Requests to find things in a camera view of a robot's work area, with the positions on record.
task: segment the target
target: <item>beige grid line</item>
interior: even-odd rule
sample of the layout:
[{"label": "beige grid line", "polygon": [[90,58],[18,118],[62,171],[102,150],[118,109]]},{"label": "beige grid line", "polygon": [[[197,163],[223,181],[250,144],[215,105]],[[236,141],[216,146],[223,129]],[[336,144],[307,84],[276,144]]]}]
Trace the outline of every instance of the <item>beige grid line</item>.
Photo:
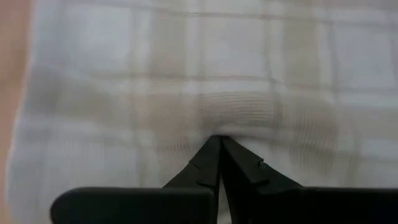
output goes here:
[{"label": "beige grid line", "polygon": [[[129,52],[129,54],[128,54],[128,57],[129,58],[134,58],[134,52],[136,51],[136,45],[137,45],[137,37],[136,37],[136,29],[137,29],[137,25],[138,25],[138,16],[137,16],[137,11],[135,10],[135,9],[133,9],[133,8],[130,8],[129,9],[130,10],[130,13],[131,13],[131,20],[130,20],[130,22],[131,22],[131,38],[132,38],[132,41],[131,41],[131,43],[133,43],[133,44],[131,44],[130,45],[130,52]],[[126,74],[126,78],[127,79],[130,79],[130,78],[132,78],[134,75],[136,75],[136,74],[131,74],[131,73],[127,73]]]},{"label": "beige grid line", "polygon": [[[205,1],[201,1],[199,0],[200,3],[200,9],[205,10]],[[200,48],[200,56],[199,56],[199,76],[200,78],[207,80],[208,79],[208,74],[206,71],[206,67],[205,67],[205,55],[206,55],[206,34],[207,34],[207,27],[206,27],[206,19],[205,18],[201,18],[200,19],[200,31],[199,31],[199,43],[198,46]],[[200,108],[203,107],[203,105],[205,104],[204,99],[203,99],[203,94],[204,93],[204,86],[200,83],[199,84],[199,92],[201,94],[199,94],[196,99],[197,99],[197,103],[199,105]],[[199,121],[200,123],[200,131],[204,132],[205,130],[205,124],[203,123],[203,121]]]},{"label": "beige grid line", "polygon": [[[58,0],[59,6],[58,6],[58,13],[56,13],[56,22],[55,24],[57,25],[56,27],[53,27],[52,29],[55,32],[55,40],[54,42],[59,43],[61,38],[62,38],[62,28],[64,24],[64,15],[66,11],[66,7],[68,7],[67,2]],[[63,52],[60,52],[59,49],[51,49],[51,54],[53,57],[50,58],[50,61],[54,63],[59,63],[61,61],[61,64],[65,64],[65,56]]]},{"label": "beige grid line", "polygon": [[394,20],[390,14],[387,14],[387,20],[388,20],[388,29],[389,29],[389,42],[390,42],[390,57],[391,57],[391,64],[392,64],[392,69],[394,73],[394,78],[396,80],[396,89],[398,89],[398,56],[396,55],[396,43],[394,41],[394,33],[397,32],[398,30],[396,29],[396,25],[394,24]]},{"label": "beige grid line", "polygon": [[[311,7],[309,7],[310,13],[312,13],[312,17],[315,17],[314,13],[311,11]],[[316,22],[314,26],[314,29],[317,29],[317,26],[319,25],[319,22]],[[308,33],[306,34],[306,38],[311,38],[313,35],[316,35],[316,32],[314,33]],[[320,80],[314,85],[318,89],[320,88]],[[308,174],[310,175],[325,175],[328,172],[331,171],[333,161],[335,159],[335,154],[333,151],[331,151],[333,148],[330,147],[325,151],[320,151],[319,148],[317,147],[311,147],[310,143],[312,143],[313,137],[316,136],[318,138],[324,139],[324,133],[311,133],[309,134],[308,132],[311,132],[313,126],[309,126],[308,122],[304,122],[304,126],[302,124],[303,121],[306,119],[312,119],[308,118],[306,115],[305,110],[303,110],[302,105],[296,102],[291,102],[290,103],[294,107],[294,113],[296,116],[294,126],[292,127],[293,130],[293,137],[291,139],[291,142],[289,144],[289,158],[290,162],[293,164],[296,164],[300,167],[303,167],[304,169],[310,168],[312,165],[316,164],[316,166],[319,169],[309,169],[307,171]],[[332,140],[335,138],[336,132],[330,132],[330,139]]]},{"label": "beige grid line", "polygon": [[[131,20],[130,21],[131,21],[131,28],[132,28],[131,32],[135,32],[135,30],[137,29],[137,26],[136,26],[137,25],[137,15],[136,15],[135,12],[136,12],[135,9],[130,9],[130,13],[131,13]],[[135,44],[134,45],[131,44],[131,46],[130,46],[130,48],[131,48],[131,53],[129,54],[130,58],[134,57],[133,53],[134,53],[134,49],[135,49],[135,47],[137,45],[137,42],[133,41],[133,43],[135,43]],[[137,83],[133,83],[133,87],[137,88]],[[140,96],[137,96],[136,94],[132,95],[132,100],[131,100],[131,102],[129,104],[129,107],[130,107],[131,111],[134,111],[133,107],[138,105],[138,102],[140,101],[139,98],[140,98]],[[131,126],[132,126],[131,128],[132,128],[132,130],[140,129],[141,125],[140,125],[139,121],[141,119],[142,118],[139,116],[138,113],[133,113],[132,114],[132,118],[131,118]],[[146,149],[146,146],[142,143],[142,139],[140,138],[140,136],[138,134],[134,134],[133,133],[132,142],[135,145],[135,147],[137,149],[137,153],[140,155],[140,157],[141,158],[145,158],[146,156],[145,156],[145,152],[144,151]],[[140,186],[141,185],[145,185],[145,180],[144,180],[145,177],[144,177],[143,174],[145,173],[145,169],[147,169],[146,166],[147,165],[144,164],[142,167],[139,168],[140,170],[139,170],[138,173],[139,173],[139,185]]]},{"label": "beige grid line", "polygon": [[[330,14],[330,6],[327,5],[327,16],[331,17]],[[329,48],[330,48],[330,52],[331,52],[331,74],[332,76],[332,93],[333,93],[333,99],[335,101],[335,103],[343,108],[344,110],[346,110],[344,108],[344,106],[340,103],[339,101],[339,87],[340,87],[340,81],[339,81],[339,75],[340,75],[340,69],[339,69],[339,64],[338,64],[338,59],[337,59],[337,52],[336,52],[336,45],[335,45],[335,23],[331,23],[329,25],[329,32],[328,32],[328,38],[329,38]],[[354,132],[354,149],[353,149],[353,154],[351,155],[350,159],[349,159],[349,171],[346,174],[346,178],[345,178],[345,185],[352,185],[353,183],[355,183],[354,178],[357,176],[356,174],[358,173],[358,169],[359,169],[359,156],[361,153],[361,141],[360,141],[360,135],[359,135],[359,131],[356,129],[355,124],[353,123],[353,119],[349,119],[349,121],[351,122],[351,125],[353,127],[353,132]]]},{"label": "beige grid line", "polygon": [[[154,20],[153,20],[154,26],[151,26],[151,30],[153,30],[153,32],[154,32],[153,36],[155,36],[155,37],[157,37],[159,34],[159,33],[156,33],[156,32],[158,32],[157,28],[159,26],[169,26],[169,21],[166,21],[165,24],[163,24],[160,16],[161,16],[161,14],[154,14]],[[177,30],[175,30],[176,33],[174,33],[174,37],[181,39],[182,41],[184,41],[184,43],[182,44],[182,46],[180,48],[175,49],[175,53],[178,54],[178,56],[180,54],[183,54],[183,58],[186,58],[187,24],[186,24],[186,21],[183,21],[182,23],[184,23],[184,25],[181,25],[179,23],[176,25],[178,28],[177,28]],[[153,46],[153,48],[151,49],[151,53],[150,53],[150,56],[151,56],[150,61],[152,62],[151,67],[154,66],[156,69],[155,73],[159,72],[158,68],[156,68],[157,58],[154,58],[154,57],[156,57],[156,54],[157,54],[156,50],[158,50],[157,48],[161,47],[159,44],[165,44],[162,42],[159,43],[158,41],[160,41],[160,40],[155,38],[151,42],[151,45]],[[173,72],[185,73],[186,68],[187,68],[187,63],[184,62],[183,65],[178,64],[178,68],[173,69]],[[151,82],[151,86],[152,86],[154,80],[150,78],[149,81]],[[182,92],[182,90],[183,90],[182,88],[183,88],[183,85],[179,85],[178,91]],[[170,141],[170,140],[171,141],[180,141],[180,144],[182,146],[181,149],[184,149],[183,147],[187,145],[187,139],[182,138],[183,136],[177,136],[176,138],[178,138],[178,139],[175,139],[175,138],[168,139],[169,137],[166,135],[169,133],[167,133],[164,130],[161,130],[159,128],[158,122],[163,122],[163,121],[159,121],[159,119],[156,119],[157,118],[156,110],[157,110],[157,106],[159,105],[160,101],[164,101],[163,104],[167,103],[167,106],[162,105],[162,107],[161,107],[161,108],[165,108],[165,111],[163,111],[163,113],[170,113],[171,107],[173,107],[172,113],[181,113],[184,108],[184,102],[182,100],[182,96],[180,94],[162,95],[162,96],[159,95],[159,96],[156,96],[156,99],[150,97],[148,101],[150,102],[150,105],[151,105],[151,109],[148,111],[148,113],[150,115],[152,115],[152,117],[150,118],[150,121],[148,123],[149,123],[150,129],[154,130],[154,141],[155,142],[153,142],[153,143],[155,145],[156,154],[158,155],[159,164],[162,164],[163,167],[167,167],[167,164],[169,162],[178,162],[178,163],[182,163],[182,164],[188,162],[188,161],[181,161],[183,154],[186,153],[185,151],[181,151],[181,150],[179,150],[179,148],[169,148],[170,145],[168,144],[168,141]],[[175,123],[173,123],[173,124],[170,124],[169,122],[164,123],[164,125],[168,125],[168,124],[171,125],[171,127],[165,127],[165,128],[169,128],[170,132],[172,134],[174,134],[173,132],[180,131],[180,130],[176,130],[175,128],[178,128],[178,129],[183,128],[183,132],[187,132],[187,130],[186,130],[187,125],[185,123],[180,124],[178,121],[174,121],[174,120],[172,120],[172,121]],[[170,157],[167,157],[167,154],[173,155],[174,161],[168,161],[168,158],[170,159]],[[175,168],[178,168],[178,167],[173,167],[173,168],[174,169],[160,170],[160,173],[165,174],[165,175],[160,175],[160,183],[161,184],[167,183],[169,175],[177,174],[174,172],[177,171],[177,170],[175,170]]]},{"label": "beige grid line", "polygon": [[[56,68],[56,69],[64,69],[66,68],[65,65],[60,65],[54,63],[51,65],[51,67]],[[87,73],[89,74],[90,78],[95,78],[97,80],[129,80],[129,79],[134,79],[134,78],[139,78],[139,77],[145,77],[147,74],[146,73],[126,73],[126,74],[118,74],[118,76],[109,76],[95,73],[95,76],[91,76],[92,74],[90,73],[89,70],[85,70],[84,68],[75,68],[73,71],[78,72],[78,73]],[[228,81],[228,80],[242,80],[242,81],[259,81],[259,82],[267,82],[270,83],[271,85],[281,85],[281,86],[286,86],[287,88],[295,88],[296,90],[310,90],[310,91],[315,91],[315,90],[320,90],[320,91],[336,91],[338,93],[375,93],[375,94],[386,94],[386,95],[395,95],[398,94],[398,89],[395,87],[354,87],[354,86],[338,86],[338,87],[333,87],[331,85],[310,85],[306,83],[285,83],[281,82],[278,80],[275,80],[273,78],[262,78],[262,77],[254,77],[254,76],[244,76],[244,75],[234,75],[233,77],[231,76],[214,76],[214,75],[208,75],[208,76],[196,76],[196,77],[188,77],[185,75],[179,75],[179,74],[168,74],[167,76],[164,76],[159,73],[151,73],[151,78],[155,78],[157,80],[180,80],[182,82],[188,82],[188,81],[195,81],[195,82],[208,82],[208,81]]]},{"label": "beige grid line", "polygon": [[[270,46],[271,46],[271,22],[272,19],[269,19],[267,21],[264,21],[264,37],[266,38],[266,41],[264,43],[264,56],[265,56],[265,67],[267,67],[268,69],[265,71],[267,73],[267,76],[265,76],[265,80],[271,81],[274,80],[273,79],[273,71],[272,71],[272,67],[271,67],[271,50],[270,50]],[[280,95],[277,92],[276,89],[276,82],[269,82],[269,88],[272,94],[272,98],[274,99],[274,104],[275,104],[275,118],[271,123],[271,129],[273,130],[271,139],[269,141],[269,149],[271,150],[271,153],[273,153],[276,150],[276,144],[278,143],[276,141],[278,135],[280,134],[280,128],[282,126],[281,122],[282,122],[282,111],[281,111],[281,101],[280,101]]]},{"label": "beige grid line", "polygon": [[[195,0],[194,5],[195,5],[195,7],[199,7],[200,9],[204,9],[204,7],[205,7],[204,1],[201,1],[201,0]],[[190,19],[192,19],[192,18],[187,18],[187,26],[189,26]],[[195,41],[196,42],[192,43],[192,44],[195,46],[194,54],[195,54],[195,59],[197,59],[197,61],[195,61],[195,73],[192,74],[193,76],[189,76],[189,77],[186,75],[184,75],[182,77],[178,77],[178,79],[180,81],[182,81],[182,83],[183,83],[182,87],[184,87],[187,84],[187,82],[184,84],[184,79],[187,77],[193,78],[189,81],[194,81],[196,79],[206,80],[206,77],[204,77],[205,76],[205,68],[204,68],[204,55],[203,55],[203,51],[205,49],[205,46],[204,46],[204,44],[205,44],[204,43],[204,39],[205,39],[205,37],[204,37],[204,33],[205,33],[204,32],[204,22],[205,21],[203,21],[202,18],[194,19],[194,21],[195,21],[195,30],[196,30],[196,32],[195,32],[195,35],[196,35]],[[194,86],[198,92],[195,92],[194,94],[191,94],[188,97],[189,99],[191,99],[190,102],[194,105],[194,107],[191,106],[191,103],[187,103],[187,99],[184,99],[185,110],[190,110],[189,113],[193,113],[192,117],[193,117],[193,119],[195,119],[195,120],[191,121],[192,124],[188,127],[188,130],[187,130],[189,132],[188,137],[190,139],[193,139],[193,140],[190,140],[190,142],[196,142],[198,139],[201,139],[203,137],[202,136],[203,131],[201,130],[201,123],[200,123],[200,120],[197,119],[200,117],[198,114],[199,110],[198,110],[198,107],[196,107],[198,105],[201,105],[202,99],[201,99],[201,94],[199,94],[199,93],[203,92],[203,90],[201,87],[201,83],[194,82]]]},{"label": "beige grid line", "polygon": [[302,22],[314,22],[314,23],[325,23],[325,24],[339,24],[346,26],[377,26],[383,27],[379,22],[353,22],[353,21],[333,21],[333,19],[306,19],[302,17],[294,17],[294,16],[276,16],[276,15],[267,15],[267,14],[238,14],[238,13],[228,13],[228,12],[182,12],[176,11],[172,9],[155,7],[155,6],[144,6],[137,3],[131,2],[117,2],[117,1],[108,1],[108,0],[67,0],[67,2],[75,2],[77,4],[96,4],[96,5],[106,5],[113,7],[126,7],[126,8],[135,8],[140,9],[142,11],[150,11],[156,12],[159,14],[170,14],[173,16],[183,16],[183,17],[208,17],[208,18],[236,18],[236,19],[261,19],[261,20],[269,20],[269,19],[280,19],[284,21],[302,21]]}]

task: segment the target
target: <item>plaid fabric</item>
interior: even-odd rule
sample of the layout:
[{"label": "plaid fabric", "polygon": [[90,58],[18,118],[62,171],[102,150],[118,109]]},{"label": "plaid fabric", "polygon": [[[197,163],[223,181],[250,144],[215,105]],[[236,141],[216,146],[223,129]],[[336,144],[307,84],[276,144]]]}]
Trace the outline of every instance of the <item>plaid fabric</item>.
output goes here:
[{"label": "plaid fabric", "polygon": [[74,187],[160,187],[212,134],[303,185],[398,186],[396,0],[37,0],[34,15],[7,170],[19,223],[50,223]]}]

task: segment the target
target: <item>white checkered cloth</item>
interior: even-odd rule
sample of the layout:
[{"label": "white checkered cloth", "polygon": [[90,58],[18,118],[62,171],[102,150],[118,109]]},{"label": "white checkered cloth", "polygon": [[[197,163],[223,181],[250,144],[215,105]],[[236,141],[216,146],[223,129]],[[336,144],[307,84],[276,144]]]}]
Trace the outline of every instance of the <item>white checkered cloth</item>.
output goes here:
[{"label": "white checkered cloth", "polygon": [[212,134],[302,185],[398,187],[396,0],[35,6],[7,170],[19,223],[50,223],[75,187],[160,187]]}]

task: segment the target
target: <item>wooden surface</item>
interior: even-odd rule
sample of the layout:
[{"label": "wooden surface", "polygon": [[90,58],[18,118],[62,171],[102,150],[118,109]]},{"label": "wooden surface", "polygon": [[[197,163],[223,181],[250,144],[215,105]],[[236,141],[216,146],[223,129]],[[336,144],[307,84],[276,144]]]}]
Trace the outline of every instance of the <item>wooden surface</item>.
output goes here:
[{"label": "wooden surface", "polygon": [[10,224],[4,184],[12,124],[21,95],[30,0],[0,0],[0,223]]}]

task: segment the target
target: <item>black clamp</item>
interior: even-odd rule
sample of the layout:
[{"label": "black clamp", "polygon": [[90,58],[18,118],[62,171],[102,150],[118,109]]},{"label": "black clamp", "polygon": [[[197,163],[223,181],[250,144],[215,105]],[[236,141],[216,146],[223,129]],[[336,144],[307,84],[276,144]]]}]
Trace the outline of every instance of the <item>black clamp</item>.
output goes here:
[{"label": "black clamp", "polygon": [[398,223],[398,190],[303,187],[226,136],[212,136],[161,189],[79,188],[54,201],[54,224],[215,224],[222,174],[233,224]]}]

